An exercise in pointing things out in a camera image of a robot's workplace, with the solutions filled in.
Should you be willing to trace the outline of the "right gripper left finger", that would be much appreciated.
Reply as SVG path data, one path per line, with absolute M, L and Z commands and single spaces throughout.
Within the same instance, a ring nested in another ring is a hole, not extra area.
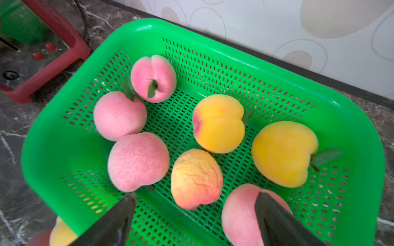
M 124 246 L 136 209 L 136 198 L 126 195 L 71 246 Z

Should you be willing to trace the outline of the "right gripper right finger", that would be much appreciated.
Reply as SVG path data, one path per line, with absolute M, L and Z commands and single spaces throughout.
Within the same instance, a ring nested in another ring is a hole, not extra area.
M 269 194 L 258 194 L 254 210 L 265 246 L 325 246 Z

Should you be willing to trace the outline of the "yellow peach front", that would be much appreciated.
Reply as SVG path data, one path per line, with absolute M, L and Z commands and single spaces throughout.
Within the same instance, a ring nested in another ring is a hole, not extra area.
M 289 121 L 265 126 L 255 137 L 252 159 L 257 169 L 272 182 L 287 188 L 306 183 L 308 168 L 319 172 L 321 165 L 341 156 L 330 148 L 318 152 L 318 138 L 309 127 Z

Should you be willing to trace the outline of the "orange peach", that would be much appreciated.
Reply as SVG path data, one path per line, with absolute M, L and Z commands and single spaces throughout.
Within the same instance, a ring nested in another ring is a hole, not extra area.
M 190 149 L 175 161 L 171 172 L 171 194 L 182 209 L 194 210 L 218 200 L 223 174 L 216 160 L 200 149 Z

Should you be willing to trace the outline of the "yellow red peach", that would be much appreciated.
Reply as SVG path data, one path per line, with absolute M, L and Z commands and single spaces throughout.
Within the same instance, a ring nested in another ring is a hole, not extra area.
M 254 109 L 244 109 L 235 98 L 215 94 L 202 99 L 194 109 L 192 124 L 197 143 L 205 150 L 225 154 L 243 141 L 245 126 Z

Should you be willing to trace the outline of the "pink peach with leaf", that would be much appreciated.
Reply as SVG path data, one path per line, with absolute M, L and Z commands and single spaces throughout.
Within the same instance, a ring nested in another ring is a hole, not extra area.
M 161 103 L 169 99 L 176 89 L 174 68 L 160 55 L 137 60 L 130 77 L 134 91 L 150 103 Z

